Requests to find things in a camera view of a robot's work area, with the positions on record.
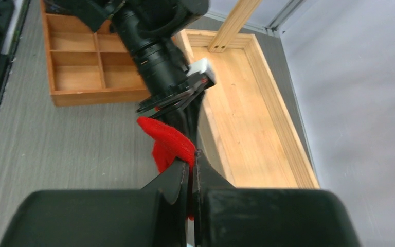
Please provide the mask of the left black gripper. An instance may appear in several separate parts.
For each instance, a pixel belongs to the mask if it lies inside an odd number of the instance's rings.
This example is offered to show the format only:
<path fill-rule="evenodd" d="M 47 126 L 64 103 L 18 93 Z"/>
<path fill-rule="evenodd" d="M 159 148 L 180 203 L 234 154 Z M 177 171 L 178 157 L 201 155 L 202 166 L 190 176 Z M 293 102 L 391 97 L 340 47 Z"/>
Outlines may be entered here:
<path fill-rule="evenodd" d="M 198 123 L 205 90 L 213 87 L 203 74 L 187 76 L 184 53 L 166 39 L 134 55 L 134 63 L 150 97 L 139 104 L 140 116 L 160 118 L 198 144 Z"/>

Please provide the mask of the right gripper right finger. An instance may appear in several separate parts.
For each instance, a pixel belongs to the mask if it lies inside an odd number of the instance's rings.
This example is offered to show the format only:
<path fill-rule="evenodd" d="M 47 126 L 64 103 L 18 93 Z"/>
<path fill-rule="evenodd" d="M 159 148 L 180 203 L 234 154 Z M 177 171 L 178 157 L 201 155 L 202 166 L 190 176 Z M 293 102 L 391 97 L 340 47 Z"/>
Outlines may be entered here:
<path fill-rule="evenodd" d="M 234 186 L 211 165 L 204 151 L 195 153 L 194 239 L 196 246 L 217 246 L 216 224 L 226 206 L 226 193 Z"/>

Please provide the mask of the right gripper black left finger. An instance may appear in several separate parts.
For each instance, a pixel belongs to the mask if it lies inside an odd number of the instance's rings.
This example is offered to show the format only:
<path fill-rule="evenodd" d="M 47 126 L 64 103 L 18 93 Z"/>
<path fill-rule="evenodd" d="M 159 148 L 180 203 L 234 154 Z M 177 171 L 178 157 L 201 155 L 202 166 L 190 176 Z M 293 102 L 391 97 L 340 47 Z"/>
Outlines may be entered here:
<path fill-rule="evenodd" d="M 156 195 L 148 216 L 153 223 L 152 246 L 187 246 L 188 185 L 189 165 L 175 159 L 142 189 Z"/>

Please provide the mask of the red sock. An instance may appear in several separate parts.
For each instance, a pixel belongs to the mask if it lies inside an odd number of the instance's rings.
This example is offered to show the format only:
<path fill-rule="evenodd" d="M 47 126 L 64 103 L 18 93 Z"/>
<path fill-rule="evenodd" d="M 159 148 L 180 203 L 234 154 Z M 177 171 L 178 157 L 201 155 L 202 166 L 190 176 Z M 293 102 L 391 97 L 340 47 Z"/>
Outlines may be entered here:
<path fill-rule="evenodd" d="M 153 118 L 139 117 L 136 122 L 154 139 L 152 156 L 160 173 L 163 173 L 176 158 L 185 161 L 191 167 L 194 166 L 196 147 L 187 136 Z"/>

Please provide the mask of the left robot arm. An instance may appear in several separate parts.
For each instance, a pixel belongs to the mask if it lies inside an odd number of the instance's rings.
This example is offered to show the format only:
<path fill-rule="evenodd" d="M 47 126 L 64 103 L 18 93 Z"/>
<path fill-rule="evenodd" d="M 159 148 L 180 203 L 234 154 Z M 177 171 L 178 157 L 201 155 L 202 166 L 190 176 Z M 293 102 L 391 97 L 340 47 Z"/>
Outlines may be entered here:
<path fill-rule="evenodd" d="M 208 1 L 43 1 L 54 105 L 138 102 L 196 144 L 205 91 L 216 75 L 207 58 L 188 60 L 179 34 Z"/>

